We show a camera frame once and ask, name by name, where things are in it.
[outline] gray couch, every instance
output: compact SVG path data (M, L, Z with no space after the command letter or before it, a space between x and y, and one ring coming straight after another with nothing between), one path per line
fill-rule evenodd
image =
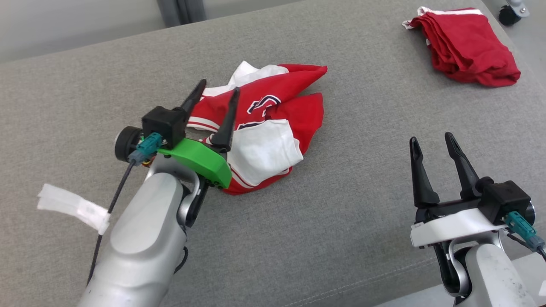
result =
M481 9L519 82L491 89L434 71L420 31L400 25L421 5ZM126 167L116 133L200 78L225 84L242 60L328 65L307 90L324 94L324 124L290 176L209 193L163 306L374 306L439 284L433 251L409 238L413 135L442 200L460 189L451 131L478 175L532 196L544 231L546 93L479 0L306 0L0 66L1 306L73 306L85 287L96 231L37 211L42 184L107 206ZM114 220L144 175L129 178Z

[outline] green 3d-printed part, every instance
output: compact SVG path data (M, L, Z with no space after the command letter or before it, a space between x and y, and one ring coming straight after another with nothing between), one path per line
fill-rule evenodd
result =
M161 148L157 152L170 155L214 184L224 188L229 187L232 171L228 162L201 142L185 138L172 150Z

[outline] clothing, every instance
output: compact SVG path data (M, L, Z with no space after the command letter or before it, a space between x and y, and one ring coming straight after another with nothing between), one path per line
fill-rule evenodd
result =
M406 29L423 29L432 65L447 77L491 87L518 81L521 72L512 53L498 40L480 10L437 11L420 7L417 14L402 25Z
M188 127L218 131L232 89L240 88L232 149L227 161L233 179L226 192L242 194L272 184L303 160L315 131L322 125L322 95L296 97L319 79L326 66L268 65L242 62L225 86L207 88ZM212 136L203 142L210 143Z

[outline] teal connector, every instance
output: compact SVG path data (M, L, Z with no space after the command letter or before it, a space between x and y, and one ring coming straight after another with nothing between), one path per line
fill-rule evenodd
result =
M544 240L537 236L537 231L518 212L510 212L505 217L505 223L527 243L533 252L536 252L538 248L544 248Z
M144 160L151 158L162 145L163 137L161 134L154 132L148 135L136 146L136 150L129 154L129 161L135 160L136 164L141 164Z

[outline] folded red cloth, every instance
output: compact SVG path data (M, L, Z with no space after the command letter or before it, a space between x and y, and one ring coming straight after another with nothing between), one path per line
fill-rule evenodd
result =
M434 68L459 82L499 87L515 84L521 72L512 53L497 38L478 9L417 10L418 17L402 23L421 27L432 53Z

